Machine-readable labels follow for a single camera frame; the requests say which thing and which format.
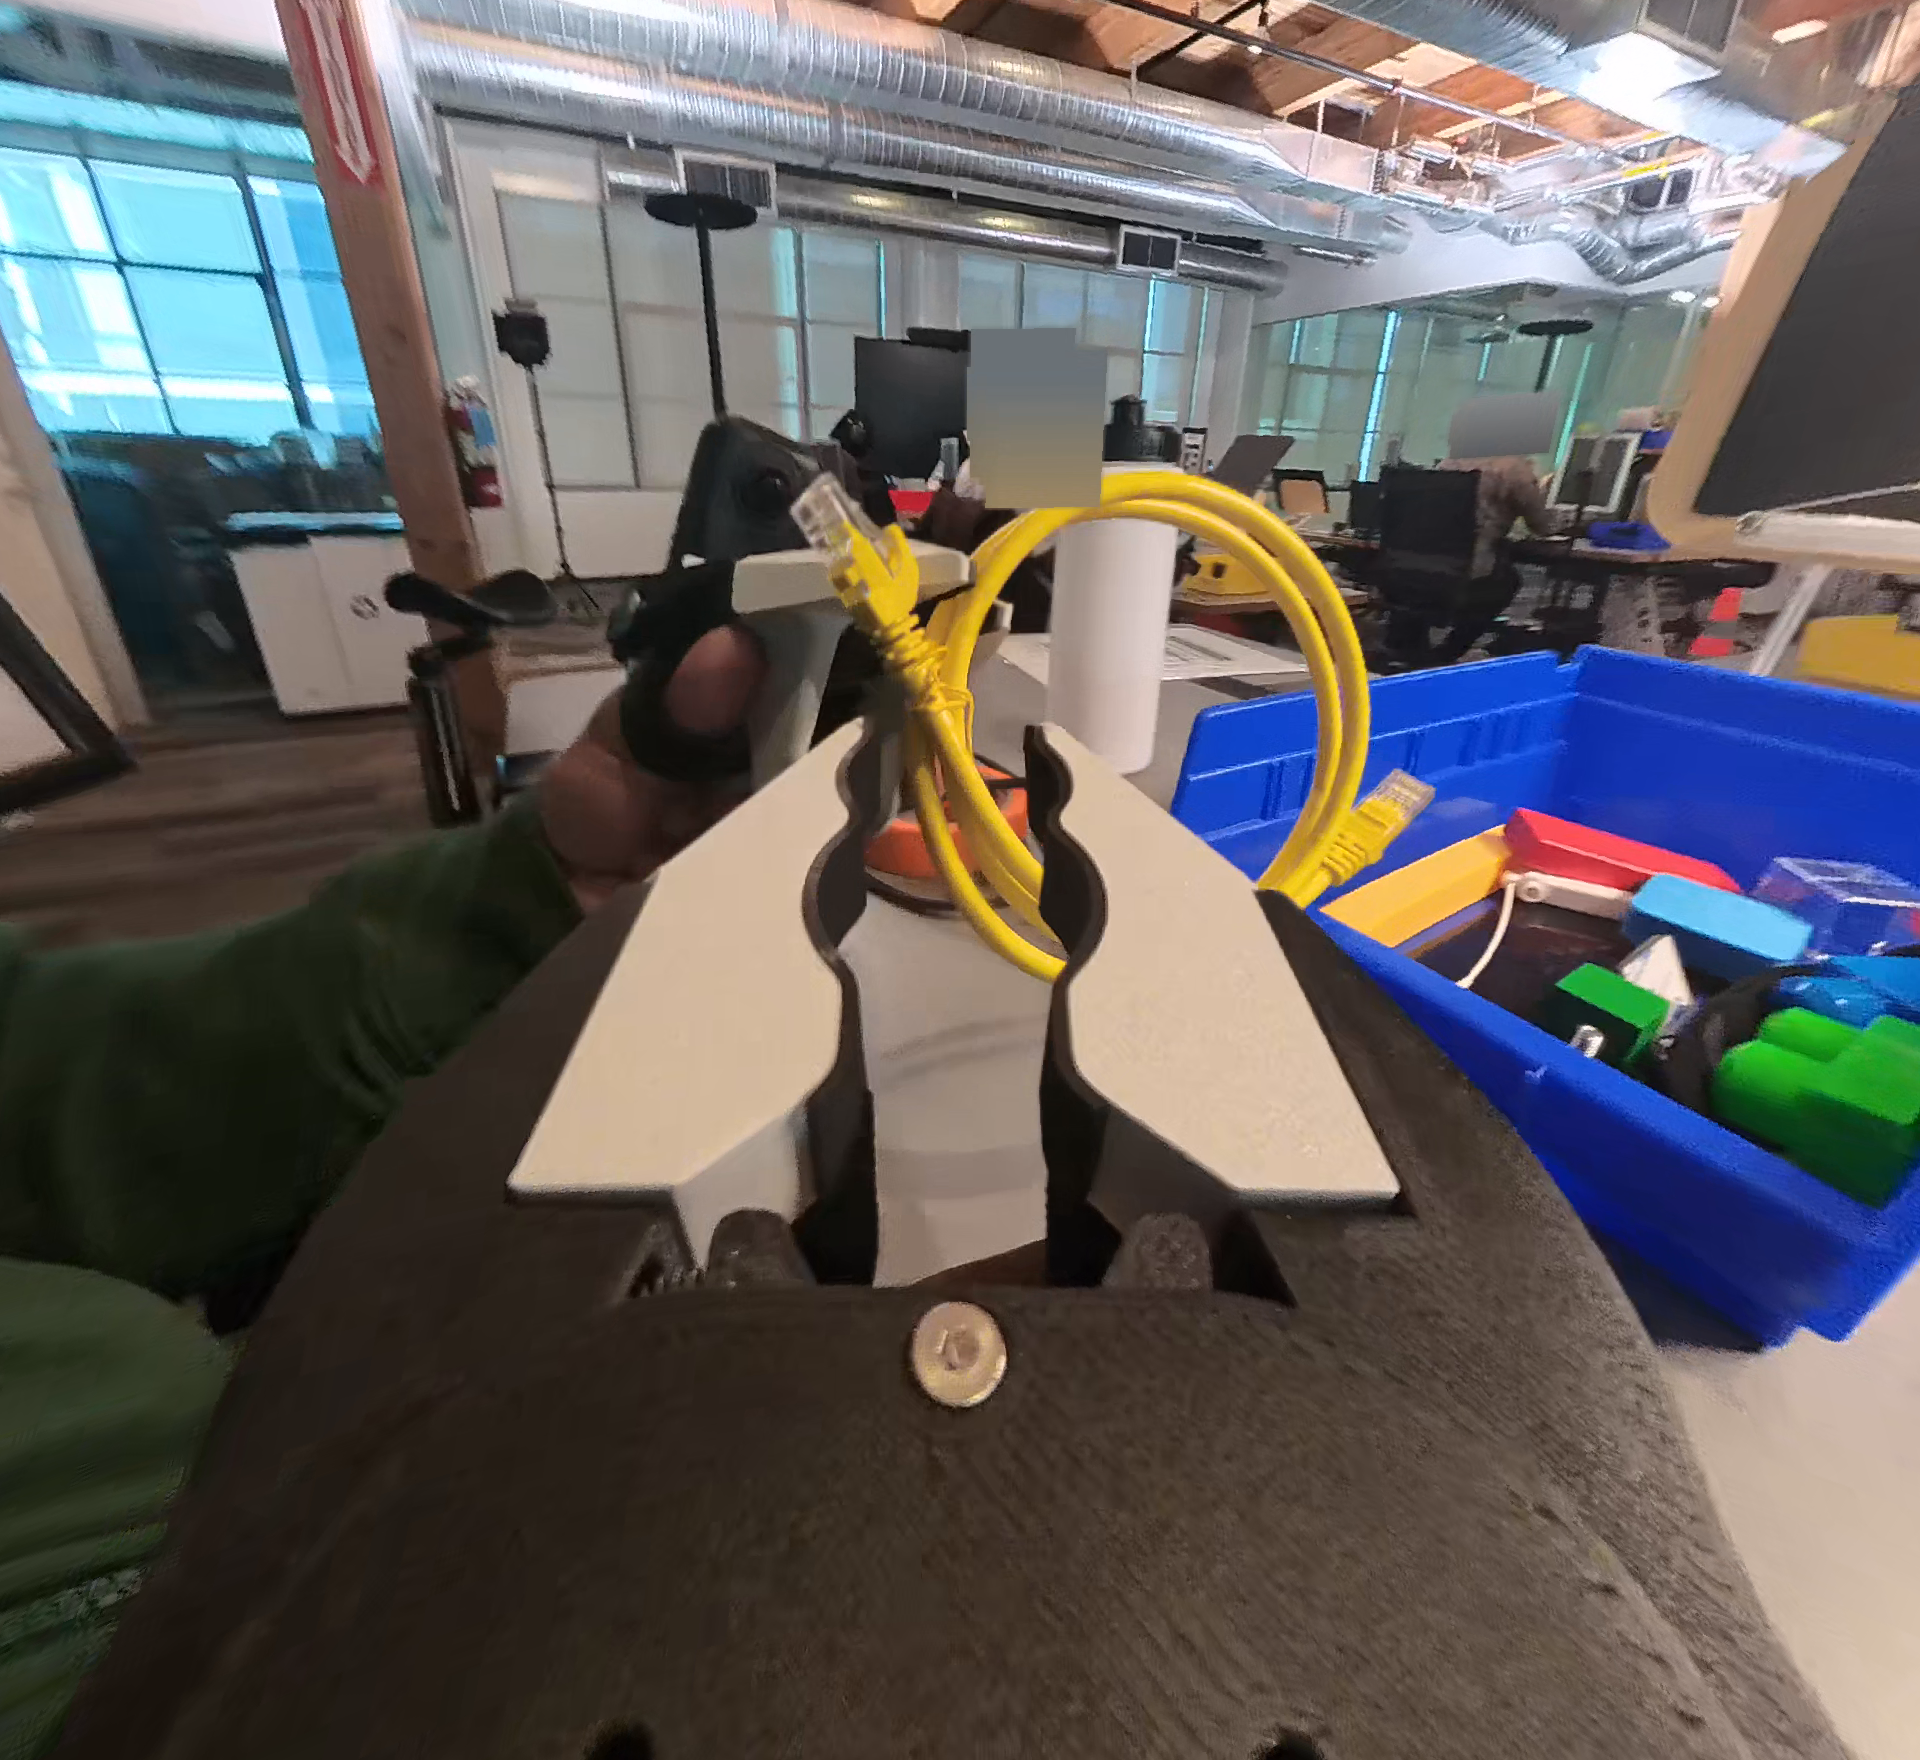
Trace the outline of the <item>black office chair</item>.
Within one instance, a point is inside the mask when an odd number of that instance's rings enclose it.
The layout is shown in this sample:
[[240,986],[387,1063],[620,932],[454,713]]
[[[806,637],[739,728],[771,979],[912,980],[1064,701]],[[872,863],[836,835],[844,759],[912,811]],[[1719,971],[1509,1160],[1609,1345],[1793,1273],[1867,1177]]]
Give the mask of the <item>black office chair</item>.
[[1385,659],[1428,664],[1435,626],[1455,626],[1473,601],[1483,466],[1385,466],[1380,563]]

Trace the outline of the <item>white recycling cabinet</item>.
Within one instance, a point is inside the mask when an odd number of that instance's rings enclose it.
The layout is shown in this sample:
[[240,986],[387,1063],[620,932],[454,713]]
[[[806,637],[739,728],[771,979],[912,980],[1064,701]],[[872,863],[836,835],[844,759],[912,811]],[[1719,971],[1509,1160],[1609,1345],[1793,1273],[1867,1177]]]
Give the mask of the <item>white recycling cabinet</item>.
[[428,625],[381,601],[411,563],[398,512],[227,512],[225,551],[280,713],[406,708]]

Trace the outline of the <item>small black studio light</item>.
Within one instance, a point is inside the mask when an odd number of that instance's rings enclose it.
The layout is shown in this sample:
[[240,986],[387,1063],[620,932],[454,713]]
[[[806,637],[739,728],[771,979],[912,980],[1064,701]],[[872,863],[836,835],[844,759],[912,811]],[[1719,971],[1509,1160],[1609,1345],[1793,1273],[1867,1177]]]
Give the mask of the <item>small black studio light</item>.
[[541,425],[541,365],[549,365],[549,320],[532,296],[511,296],[489,312],[500,352],[523,365],[524,379],[524,413],[532,413],[532,437],[537,437],[537,474],[549,495],[549,533],[556,533],[556,571],[579,585],[573,556],[565,556],[565,506],[563,506],[563,480],[556,480],[556,451],[549,451],[549,425]]

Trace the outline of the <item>silver ventilation duct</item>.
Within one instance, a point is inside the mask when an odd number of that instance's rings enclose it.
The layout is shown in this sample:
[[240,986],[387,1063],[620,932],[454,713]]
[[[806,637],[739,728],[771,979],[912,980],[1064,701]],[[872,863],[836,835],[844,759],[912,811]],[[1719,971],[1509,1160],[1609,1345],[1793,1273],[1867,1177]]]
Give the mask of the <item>silver ventilation duct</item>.
[[1352,141],[843,0],[397,0],[437,111],[1390,255]]

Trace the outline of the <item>red block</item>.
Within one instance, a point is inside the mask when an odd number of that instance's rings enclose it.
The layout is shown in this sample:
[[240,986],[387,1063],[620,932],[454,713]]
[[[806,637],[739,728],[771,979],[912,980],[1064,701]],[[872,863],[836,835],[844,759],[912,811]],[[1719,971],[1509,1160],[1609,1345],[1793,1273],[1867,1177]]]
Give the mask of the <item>red block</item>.
[[1509,869],[1515,872],[1550,872],[1550,879],[1576,879],[1576,887],[1607,887],[1607,892],[1643,892],[1656,872],[1713,887],[1713,892],[1742,892],[1719,863],[1581,827],[1550,811],[1515,811],[1505,823]]

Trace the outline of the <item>white water bottle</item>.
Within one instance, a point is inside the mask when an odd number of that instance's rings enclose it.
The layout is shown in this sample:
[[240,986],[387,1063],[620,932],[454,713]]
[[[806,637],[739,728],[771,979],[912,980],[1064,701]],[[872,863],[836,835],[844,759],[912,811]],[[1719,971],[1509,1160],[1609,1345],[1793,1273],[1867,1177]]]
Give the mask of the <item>white water bottle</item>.
[[1185,533],[1081,512],[1051,540],[1048,721],[1119,778],[1155,759]]

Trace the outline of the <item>yellow block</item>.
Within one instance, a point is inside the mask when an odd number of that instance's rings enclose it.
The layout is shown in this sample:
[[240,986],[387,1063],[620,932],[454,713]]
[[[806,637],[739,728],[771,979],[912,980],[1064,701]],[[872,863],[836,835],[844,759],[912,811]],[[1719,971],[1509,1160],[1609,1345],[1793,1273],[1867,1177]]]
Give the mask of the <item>yellow block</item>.
[[1462,906],[1483,906],[1505,892],[1509,839],[1505,827],[1452,839],[1404,869],[1390,869],[1319,906],[1319,922],[1360,932],[1385,948],[1404,948],[1428,939],[1435,928],[1455,922]]

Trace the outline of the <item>wooden post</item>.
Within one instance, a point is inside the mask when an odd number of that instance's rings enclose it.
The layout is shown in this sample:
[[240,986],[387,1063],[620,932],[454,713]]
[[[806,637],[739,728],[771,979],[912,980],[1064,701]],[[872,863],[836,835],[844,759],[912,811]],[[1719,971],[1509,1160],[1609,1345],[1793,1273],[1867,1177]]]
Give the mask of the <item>wooden post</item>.
[[341,290],[355,312],[355,338],[373,379],[380,435],[397,480],[397,506],[406,525],[411,563],[428,585],[468,589],[478,585],[484,562],[457,489],[454,437],[441,416],[441,345],[428,320],[428,290],[415,274],[415,226],[411,199],[441,219],[437,164],[415,120],[415,97],[406,77],[406,56],[397,40],[387,0],[341,0],[349,7],[349,48],[364,77],[364,112],[381,162],[381,189],[355,189],[334,146],[316,65],[296,27],[296,0],[273,0],[301,130],[316,141],[316,172],[325,193],[325,225],[341,265]]

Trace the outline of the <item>white board stand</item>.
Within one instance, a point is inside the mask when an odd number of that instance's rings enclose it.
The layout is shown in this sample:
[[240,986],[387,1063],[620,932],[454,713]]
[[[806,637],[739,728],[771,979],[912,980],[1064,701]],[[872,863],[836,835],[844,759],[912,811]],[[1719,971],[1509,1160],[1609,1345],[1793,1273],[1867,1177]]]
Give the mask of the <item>white board stand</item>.
[[1920,484],[1872,484],[1847,495],[1819,495],[1803,506],[1747,506],[1736,512],[1736,551],[1747,562],[1793,563],[1793,589],[1781,611],[1771,616],[1761,651],[1747,659],[1747,673],[1776,673],[1787,664],[1787,647],[1803,637],[1824,585],[1836,571],[1885,571],[1917,577],[1920,563],[1920,517],[1891,512],[1917,506]]

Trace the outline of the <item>orange tape roll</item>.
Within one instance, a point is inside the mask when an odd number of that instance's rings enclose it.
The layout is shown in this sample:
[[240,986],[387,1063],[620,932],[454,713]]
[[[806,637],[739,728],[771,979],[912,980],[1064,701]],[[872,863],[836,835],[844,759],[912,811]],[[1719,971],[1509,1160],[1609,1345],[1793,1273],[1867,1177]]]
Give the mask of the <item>orange tape roll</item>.
[[[1028,839],[1028,788],[1013,767],[976,759],[1001,816]],[[867,892],[910,916],[959,916],[943,869],[927,849],[927,827],[902,800],[895,816],[867,839]]]

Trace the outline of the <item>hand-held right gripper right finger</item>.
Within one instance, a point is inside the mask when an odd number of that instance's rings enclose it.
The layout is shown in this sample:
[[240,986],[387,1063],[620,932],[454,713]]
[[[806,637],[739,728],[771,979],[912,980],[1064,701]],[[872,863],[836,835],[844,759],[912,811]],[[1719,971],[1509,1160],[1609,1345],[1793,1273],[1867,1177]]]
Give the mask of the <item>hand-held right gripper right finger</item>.
[[1404,1188],[1231,858],[1064,728],[1021,731],[1064,948],[1048,1007],[1048,1288],[1104,1288],[1169,1216],[1198,1279],[1252,1265],[1256,1216],[1393,1216]]

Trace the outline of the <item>dark green block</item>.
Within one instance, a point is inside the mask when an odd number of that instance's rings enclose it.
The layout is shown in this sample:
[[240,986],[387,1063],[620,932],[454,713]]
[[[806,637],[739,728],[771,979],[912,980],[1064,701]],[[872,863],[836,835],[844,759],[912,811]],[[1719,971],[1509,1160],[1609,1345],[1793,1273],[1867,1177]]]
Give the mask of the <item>dark green block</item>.
[[1550,980],[1534,1024],[1597,1063],[1643,1067],[1643,1058],[1663,1042],[1669,1012],[1677,1007],[1656,986],[1607,968],[1576,968]]

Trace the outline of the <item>person's left hand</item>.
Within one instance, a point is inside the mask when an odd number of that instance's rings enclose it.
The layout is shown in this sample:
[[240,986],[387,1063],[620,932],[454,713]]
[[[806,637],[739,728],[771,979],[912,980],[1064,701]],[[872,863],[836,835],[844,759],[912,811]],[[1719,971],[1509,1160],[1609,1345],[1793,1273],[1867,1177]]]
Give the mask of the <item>person's left hand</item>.
[[[750,721],[758,677],[758,637],[739,625],[708,626],[670,673],[663,713],[692,735],[728,735]],[[608,906],[624,887],[652,879],[734,808],[745,808],[739,780],[673,780],[647,772],[624,740],[620,689],[537,780],[541,839],[583,916]]]

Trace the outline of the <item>blue plastic bin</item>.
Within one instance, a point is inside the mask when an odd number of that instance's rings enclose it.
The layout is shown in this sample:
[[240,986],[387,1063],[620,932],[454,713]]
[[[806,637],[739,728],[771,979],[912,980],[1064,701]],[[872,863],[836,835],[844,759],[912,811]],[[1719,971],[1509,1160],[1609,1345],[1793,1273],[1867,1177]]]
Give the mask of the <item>blue plastic bin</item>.
[[[1920,849],[1917,701],[1607,647],[1373,677],[1360,788],[1393,767],[1435,800],[1373,879],[1505,827],[1519,808],[1719,863],[1742,887],[1787,849],[1917,879]],[[1519,1012],[1333,928],[1333,905],[1316,922],[1509,1112],[1591,1231],[1747,1337],[1838,1345],[1917,1268],[1917,1184],[1883,1212],[1856,1204],[1709,1112],[1574,1058]]]

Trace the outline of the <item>person's left forearm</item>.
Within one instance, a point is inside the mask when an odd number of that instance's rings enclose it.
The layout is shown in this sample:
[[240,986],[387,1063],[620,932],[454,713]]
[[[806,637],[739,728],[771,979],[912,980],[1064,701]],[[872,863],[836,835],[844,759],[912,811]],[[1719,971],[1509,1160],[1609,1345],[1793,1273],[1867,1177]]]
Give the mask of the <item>person's left forearm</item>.
[[8,1315],[193,1299],[287,1253],[398,1092],[583,922],[532,800],[251,928],[0,968]]

